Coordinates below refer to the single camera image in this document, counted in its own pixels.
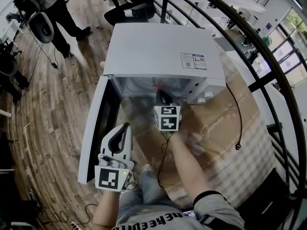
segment wooden floor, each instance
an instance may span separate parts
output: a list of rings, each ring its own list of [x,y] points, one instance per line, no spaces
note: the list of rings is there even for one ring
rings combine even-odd
[[[13,117],[3,119],[1,126],[13,140],[11,150],[15,165],[15,181],[22,199],[28,192],[38,195],[43,205],[42,222],[56,220],[53,213],[65,211],[69,223],[86,222],[85,206],[97,204],[101,193],[93,183],[77,182],[79,158],[86,119],[91,100],[102,69],[112,34],[112,26],[104,13],[113,5],[108,1],[92,0],[99,18],[100,28],[84,42],[77,43],[63,28],[64,37],[71,45],[73,56],[64,60],[52,44],[43,45],[51,61],[59,64],[52,68],[50,62],[33,40],[27,28],[17,35],[16,44],[22,50],[17,57],[20,72],[30,80],[28,90],[22,91],[17,105],[7,93],[1,94],[0,108]],[[70,0],[68,9],[80,28],[90,25],[86,0]],[[96,207],[89,206],[90,216]],[[90,229],[91,224],[81,226]],[[42,229],[71,229],[63,223],[52,223]]]

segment label sticker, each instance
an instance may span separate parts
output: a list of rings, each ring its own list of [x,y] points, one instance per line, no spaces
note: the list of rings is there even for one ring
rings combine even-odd
[[[193,54],[193,60],[194,60],[194,66],[195,66],[196,69],[207,70],[205,58],[204,58],[203,55],[194,55]]]
[[[203,69],[206,70],[207,66],[203,55],[180,53],[183,68],[190,69]]]

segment forearm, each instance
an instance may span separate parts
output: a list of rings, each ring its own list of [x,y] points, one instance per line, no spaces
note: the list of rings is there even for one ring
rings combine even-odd
[[[170,143],[183,186],[189,197],[194,201],[199,194],[209,191],[211,188],[201,166],[181,140],[178,133],[171,136]]]
[[[104,191],[101,201],[93,218],[94,226],[100,226],[102,229],[111,229],[115,227],[118,216],[119,194],[112,191]]]

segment ceiling light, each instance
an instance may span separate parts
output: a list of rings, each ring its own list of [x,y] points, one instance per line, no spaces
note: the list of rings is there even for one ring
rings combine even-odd
[[[303,9],[302,4],[300,3],[299,0],[293,0],[293,2],[299,7],[301,10]]]

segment plug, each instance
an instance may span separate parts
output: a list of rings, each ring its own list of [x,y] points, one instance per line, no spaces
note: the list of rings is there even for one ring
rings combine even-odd
[[[53,66],[53,68],[59,69],[56,63],[52,62],[51,65]]]

